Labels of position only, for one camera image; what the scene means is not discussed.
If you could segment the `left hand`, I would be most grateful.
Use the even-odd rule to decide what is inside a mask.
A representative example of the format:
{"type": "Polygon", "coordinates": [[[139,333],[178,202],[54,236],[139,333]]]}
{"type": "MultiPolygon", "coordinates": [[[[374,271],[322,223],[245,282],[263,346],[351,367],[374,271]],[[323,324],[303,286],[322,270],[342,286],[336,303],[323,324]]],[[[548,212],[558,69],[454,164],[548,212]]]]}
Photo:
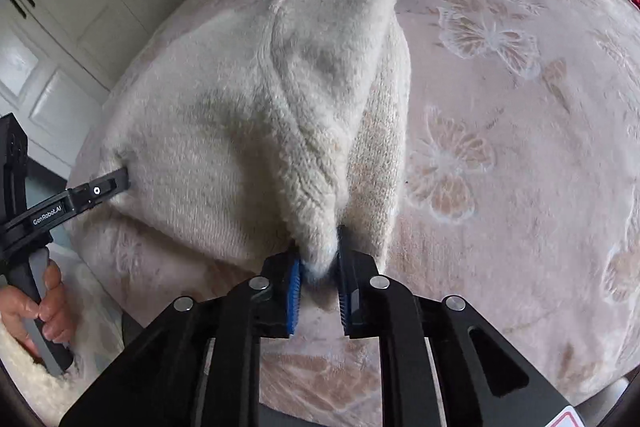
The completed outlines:
{"type": "Polygon", "coordinates": [[[43,321],[43,337],[52,343],[69,343],[76,332],[76,321],[66,298],[65,286],[58,265],[50,260],[43,274],[46,295],[35,303],[12,285],[1,288],[1,321],[9,334],[34,358],[39,359],[37,346],[26,331],[24,320],[43,321]]]}

